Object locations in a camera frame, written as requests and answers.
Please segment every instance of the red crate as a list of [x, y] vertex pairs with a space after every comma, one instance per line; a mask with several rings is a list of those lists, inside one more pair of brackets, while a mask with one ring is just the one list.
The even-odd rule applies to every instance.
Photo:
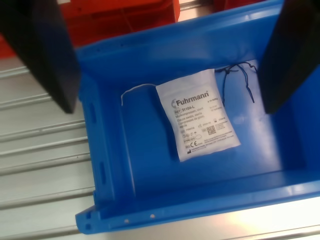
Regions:
[[[60, 5], [75, 47], [178, 21], [179, 0], [71, 0]], [[0, 58], [15, 53], [0, 35]]]
[[237, 7], [263, 2], [264, 0], [213, 0], [214, 9], [220, 12], [227, 9], [234, 9]]

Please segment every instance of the barcode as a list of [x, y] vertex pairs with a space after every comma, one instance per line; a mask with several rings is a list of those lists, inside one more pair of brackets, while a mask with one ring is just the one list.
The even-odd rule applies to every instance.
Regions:
[[206, 130], [208, 131], [208, 134], [209, 134], [209, 135], [216, 133], [215, 126], [208, 126], [208, 127], [206, 128]]

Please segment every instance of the blue storage crate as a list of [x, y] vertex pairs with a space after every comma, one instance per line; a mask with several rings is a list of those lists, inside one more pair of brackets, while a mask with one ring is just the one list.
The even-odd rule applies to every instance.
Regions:
[[[110, 232], [310, 198], [320, 194], [320, 68], [273, 115], [257, 75], [228, 75], [226, 112], [241, 146], [179, 162], [155, 87], [243, 61], [258, 65], [281, 10], [269, 0], [80, 48], [95, 206], [85, 234]], [[224, 73], [216, 73], [221, 90]]]

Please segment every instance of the white cord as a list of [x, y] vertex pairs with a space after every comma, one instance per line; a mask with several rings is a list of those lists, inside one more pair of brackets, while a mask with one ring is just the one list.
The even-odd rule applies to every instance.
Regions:
[[141, 85], [138, 85], [138, 86], [134, 86], [133, 88], [125, 91], [124, 93], [122, 93], [122, 95], [121, 95], [121, 106], [124, 105], [124, 99], [123, 99], [123, 98], [124, 98], [124, 95], [125, 95], [127, 92], [130, 92], [130, 91], [132, 91], [132, 90], [134, 90], [134, 89], [137, 89], [137, 88], [140, 88], [140, 87], [146, 86], [146, 85], [151, 85], [151, 86], [155, 86], [155, 87], [157, 86], [157, 85], [152, 84], [152, 83], [145, 83], [145, 84], [141, 84]]

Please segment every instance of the plastic bag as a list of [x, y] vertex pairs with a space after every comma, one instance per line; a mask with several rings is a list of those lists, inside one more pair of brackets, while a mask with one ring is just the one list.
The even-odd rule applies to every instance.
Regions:
[[156, 86], [181, 162], [240, 145], [208, 69]]

